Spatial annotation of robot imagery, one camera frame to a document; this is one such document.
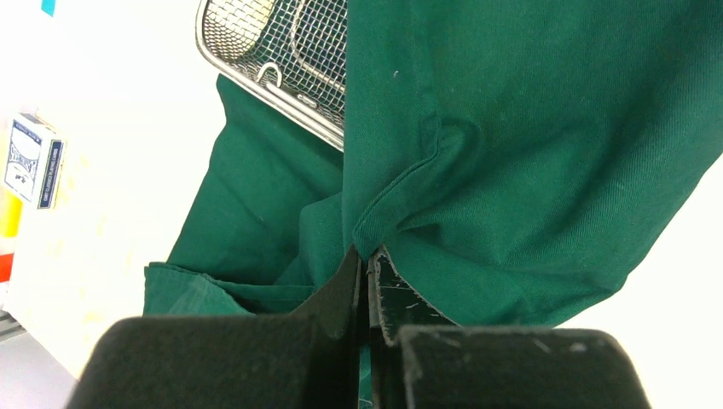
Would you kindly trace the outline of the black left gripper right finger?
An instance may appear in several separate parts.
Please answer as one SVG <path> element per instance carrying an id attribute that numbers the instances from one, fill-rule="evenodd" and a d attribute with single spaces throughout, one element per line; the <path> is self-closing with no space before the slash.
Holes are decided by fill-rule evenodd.
<path id="1" fill-rule="evenodd" d="M 646 408 L 631 360 L 603 331 L 462 326 L 378 249 L 367 265 L 377 408 Z"/>

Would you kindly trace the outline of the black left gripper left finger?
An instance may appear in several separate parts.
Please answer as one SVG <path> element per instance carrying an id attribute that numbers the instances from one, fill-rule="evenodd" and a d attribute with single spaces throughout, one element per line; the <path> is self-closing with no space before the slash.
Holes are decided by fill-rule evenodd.
<path id="1" fill-rule="evenodd" d="M 121 320 L 95 346 L 71 408 L 355 408 L 362 262 L 288 314 Z"/>

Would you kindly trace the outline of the dark green surgical drape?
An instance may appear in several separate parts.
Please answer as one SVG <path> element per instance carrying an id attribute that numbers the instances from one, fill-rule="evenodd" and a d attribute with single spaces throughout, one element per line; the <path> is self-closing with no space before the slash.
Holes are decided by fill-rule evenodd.
<path id="1" fill-rule="evenodd" d="M 347 3 L 344 149 L 220 77 L 146 314 L 288 312 L 381 245 L 461 324 L 612 296 L 722 152 L 719 1 Z"/>

